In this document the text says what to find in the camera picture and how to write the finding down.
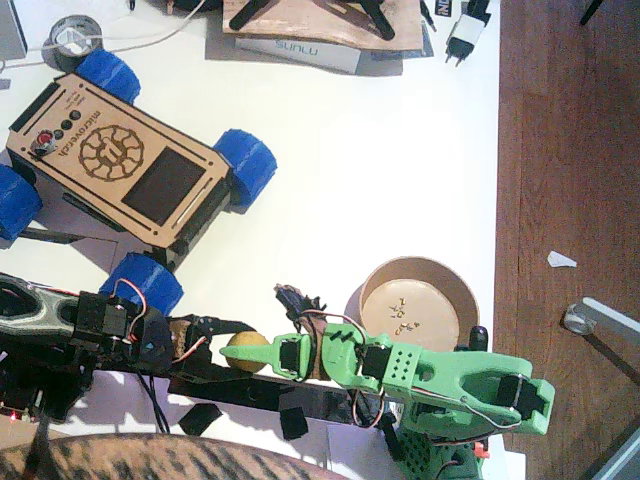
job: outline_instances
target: wire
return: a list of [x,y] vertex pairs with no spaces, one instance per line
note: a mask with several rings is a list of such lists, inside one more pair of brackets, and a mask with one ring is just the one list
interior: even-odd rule
[[349,322],[351,325],[353,325],[358,329],[358,331],[360,332],[360,335],[362,335],[362,343],[367,341],[367,332],[365,331],[364,328],[362,328],[362,326],[358,322],[356,322],[351,317],[348,317],[346,315],[341,315],[339,313],[327,313],[327,312],[323,312],[322,310],[315,310],[315,309],[305,310],[304,312],[301,313],[301,315],[305,315],[308,313],[313,313],[315,315],[324,315],[326,317],[342,318],[343,320],[346,320],[347,322]]
[[149,377],[149,384],[154,385],[154,388],[152,390],[150,385],[147,385],[147,382],[144,381],[144,378],[140,373],[140,370],[136,370],[135,373],[136,373],[136,376],[138,377],[138,380],[144,387],[145,392],[147,392],[149,399],[151,400],[151,404],[153,405],[153,414],[156,417],[156,424],[158,425],[158,430],[160,430],[160,433],[170,433],[169,422],[167,422],[167,417],[165,417],[164,412],[162,411],[162,408],[160,408],[160,405],[158,404],[158,399],[155,394],[155,384],[153,383],[153,376]]
[[[448,397],[446,395],[441,395],[439,393],[436,392],[432,392],[430,390],[425,390],[424,388],[420,388],[420,387],[412,387],[411,391],[416,392],[416,393],[420,393],[422,395],[426,395],[428,397],[433,397],[433,398],[439,398],[441,400],[448,400],[448,401],[456,401],[456,399],[452,398],[452,397]],[[471,441],[477,441],[479,439],[484,439],[490,435],[493,435],[497,430],[512,430],[516,427],[519,427],[522,424],[522,420],[518,420],[515,423],[511,423],[509,425],[500,425],[499,423],[496,423],[494,420],[492,420],[490,417],[488,417],[487,415],[485,415],[484,413],[476,410],[475,408],[473,408],[471,405],[469,405],[469,400],[467,399],[467,397],[463,396],[460,397],[459,401],[467,410],[469,410],[471,413],[473,413],[474,415],[479,416],[480,418],[486,420],[487,422],[489,422],[491,424],[491,426],[493,427],[493,430],[486,433],[486,434],[482,434],[479,437],[470,437],[468,439],[464,439],[464,440],[454,440],[454,441],[444,441],[444,442],[438,442],[435,443],[434,445],[436,446],[440,446],[440,445],[461,445],[463,443],[469,443]]]
[[[164,42],[165,40],[168,40],[169,38],[173,37],[174,35],[176,35],[177,33],[181,32],[182,30],[185,29],[185,27],[189,24],[189,22],[191,21],[191,18],[193,18],[193,16],[198,13],[198,11],[200,11],[200,9],[202,8],[202,6],[204,5],[204,3],[206,2],[206,0],[200,0],[200,3],[198,3],[198,5],[196,5],[196,7],[191,10],[191,12],[189,12],[189,14],[185,17],[185,19],[182,21],[182,23],[180,25],[178,25],[177,28],[175,28],[174,30],[165,30],[164,32],[157,32],[154,34],[148,34],[148,35],[137,35],[137,36],[131,36],[131,37],[106,37],[103,35],[87,35],[85,37],[76,39],[76,40],[71,40],[69,42],[64,42],[64,43],[56,43],[56,44],[52,44],[52,45],[44,45],[42,47],[37,47],[37,48],[30,48],[28,51],[29,52],[38,52],[38,51],[43,51],[43,50],[53,50],[55,48],[59,48],[65,45],[70,45],[72,43],[78,43],[82,40],[91,40],[91,39],[98,39],[101,38],[103,40],[142,40],[144,38],[155,38],[159,35],[163,35],[165,32],[166,35],[164,35],[163,37],[154,40],[152,42],[148,42],[148,43],[141,43],[139,45],[130,45],[128,47],[122,47],[122,48],[117,48],[115,50],[109,50],[113,53],[118,53],[118,52],[127,52],[129,50],[136,50],[138,48],[144,48],[144,47],[150,47],[152,45],[157,45],[158,43]],[[14,65],[6,65],[6,62],[3,61],[2,63],[2,68],[0,68],[0,73],[2,73],[3,70],[5,69],[10,69],[10,68],[22,68],[22,67],[35,67],[37,65],[45,65],[46,62],[31,62],[31,63],[16,63]]]
[[142,291],[138,287],[136,287],[133,284],[133,282],[131,282],[130,280],[127,280],[126,278],[119,278],[118,280],[116,280],[116,283],[113,284],[113,292],[111,292],[111,298],[116,296],[116,291],[118,290],[118,283],[120,282],[123,282],[129,285],[133,289],[133,291],[136,292],[136,295],[140,297],[140,301],[142,302],[142,310],[136,316],[136,318],[133,319],[133,321],[131,322],[131,325],[129,325],[129,332],[127,333],[127,338],[135,339],[135,337],[132,335],[133,328],[136,326],[136,322],[138,321],[138,319],[142,318],[144,314],[147,313],[147,299],[145,298]]
[[357,403],[357,400],[358,400],[358,395],[360,395],[361,393],[362,392],[360,392],[360,390],[356,390],[356,393],[353,396],[353,400],[351,402],[351,417],[353,418],[353,423],[355,423],[358,427],[364,428],[365,430],[368,430],[370,428],[375,427],[378,424],[378,422],[380,421],[380,419],[382,418],[382,414],[384,413],[385,391],[384,391],[384,388],[380,391],[380,405],[378,407],[378,413],[376,415],[376,418],[374,418],[373,422],[371,422],[366,427],[364,425],[358,424],[358,418],[357,418],[357,415],[356,415],[356,403]]
[[438,474],[435,477],[435,480],[438,480],[438,478],[440,478],[440,475],[442,474],[442,472],[444,472],[444,469],[447,467],[453,467],[454,465],[460,465],[460,462],[456,461],[456,460],[451,460],[450,462],[444,463],[441,467],[440,470],[438,470]]
[[11,295],[13,298],[20,298],[20,295],[18,295],[13,290],[9,290],[8,288],[0,288],[0,291],[6,293],[8,295]]
[[171,363],[179,363],[179,362],[182,362],[183,360],[186,360],[190,355],[193,355],[193,352],[195,352],[200,345],[206,342],[206,340],[207,340],[207,337],[200,337],[198,341],[194,343],[189,350],[187,350],[182,356],[176,358]]
[[487,415],[485,415],[482,412],[479,412],[478,410],[476,410],[475,408],[473,408],[471,405],[469,405],[467,403],[467,397],[462,397],[460,399],[460,401],[463,403],[463,405],[465,407],[467,407],[467,409],[472,412],[475,413],[476,415],[478,415],[479,417],[484,418],[487,422],[489,422],[491,425],[493,425],[493,427],[496,430],[511,430],[513,428],[519,427],[522,424],[522,420],[518,420],[515,423],[511,423],[509,425],[500,425],[499,423],[494,422],[493,420],[491,420]]
[[44,283],[38,283],[38,282],[27,282],[27,283],[32,287],[42,288],[42,289],[47,290],[49,292],[62,293],[62,294],[71,295],[71,296],[74,296],[74,297],[79,297],[80,296],[78,293],[70,292],[69,290],[63,290],[62,288],[55,288],[55,287],[52,287],[50,285],[45,285]]
[[149,375],[149,388],[151,389],[151,393],[153,394],[153,398],[156,401],[156,405],[158,407],[158,416],[160,417],[160,419],[163,422],[163,425],[165,427],[166,433],[171,433],[171,430],[169,428],[169,422],[167,421],[167,417],[165,416],[164,412],[162,411],[162,408],[160,407],[160,404],[158,403],[158,395],[156,394],[156,383],[155,383],[155,377],[153,375]]
[[191,21],[191,18],[196,13],[198,13],[200,8],[202,8],[202,5],[204,5],[204,2],[206,2],[206,0],[200,0],[200,3],[198,3],[198,5],[196,5],[196,7],[193,10],[191,10],[189,15],[187,15],[185,17],[185,19],[182,21],[182,23],[178,26],[178,28],[175,28],[175,29],[167,29],[167,30],[164,30],[162,32],[156,32],[156,33],[151,33],[151,34],[146,34],[146,35],[133,35],[133,36],[128,36],[128,37],[107,37],[105,35],[87,35],[87,36],[84,36],[84,37],[77,38],[75,40],[69,40],[68,42],[64,42],[64,43],[54,43],[52,45],[44,45],[42,47],[30,48],[29,51],[30,52],[40,52],[40,51],[43,51],[43,50],[53,50],[53,49],[56,49],[58,47],[64,47],[65,45],[71,45],[71,44],[74,44],[74,43],[82,42],[84,40],[98,40],[98,39],[102,39],[102,40],[144,40],[144,39],[147,39],[147,38],[155,38],[155,37],[158,37],[160,35],[164,35],[162,38],[157,39],[156,41],[148,43],[148,44],[132,45],[132,46],[129,46],[129,47],[123,47],[121,49],[116,49],[116,50],[112,50],[112,51],[113,52],[124,52],[124,51],[127,51],[127,50],[133,50],[135,48],[141,48],[141,47],[154,45],[156,43],[163,42],[163,41],[173,37],[178,32],[181,32],[182,30],[184,30],[184,28]]

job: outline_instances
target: bowl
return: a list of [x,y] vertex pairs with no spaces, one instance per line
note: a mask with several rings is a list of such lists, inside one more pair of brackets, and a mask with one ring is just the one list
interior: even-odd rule
[[386,333],[394,342],[435,352],[466,344],[478,324],[478,306],[464,280],[424,257],[400,257],[380,265],[362,286],[359,309],[369,335]]

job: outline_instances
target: power adapter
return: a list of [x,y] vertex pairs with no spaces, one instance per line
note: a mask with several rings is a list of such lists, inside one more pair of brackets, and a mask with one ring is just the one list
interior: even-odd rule
[[460,15],[447,40],[447,62],[451,57],[457,58],[456,67],[465,60],[480,38],[480,34],[489,23],[491,14],[487,13],[489,0],[471,0],[466,12]]

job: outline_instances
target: blue tire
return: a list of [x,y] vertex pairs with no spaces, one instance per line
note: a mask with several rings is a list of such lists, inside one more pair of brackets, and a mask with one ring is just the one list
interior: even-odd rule
[[[111,295],[120,278],[126,278],[138,287],[147,304],[160,310],[164,316],[171,313],[184,294],[173,273],[140,253],[128,253],[100,287],[100,293]],[[138,294],[125,282],[118,283],[115,294],[135,304],[142,304]]]
[[13,242],[40,209],[36,189],[13,169],[0,165],[0,238]]
[[140,81],[133,70],[106,50],[94,50],[87,55],[76,73],[130,105],[140,93]]
[[213,149],[233,170],[231,203],[248,207],[276,172],[275,157],[264,143],[242,130],[227,130]]

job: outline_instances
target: wooden floor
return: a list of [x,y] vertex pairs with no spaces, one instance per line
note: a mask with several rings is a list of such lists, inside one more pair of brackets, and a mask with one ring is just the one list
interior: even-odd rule
[[640,320],[640,3],[586,3],[502,1],[494,350],[557,391],[546,436],[506,438],[528,480],[590,478],[640,426],[640,347],[560,326],[581,296]]

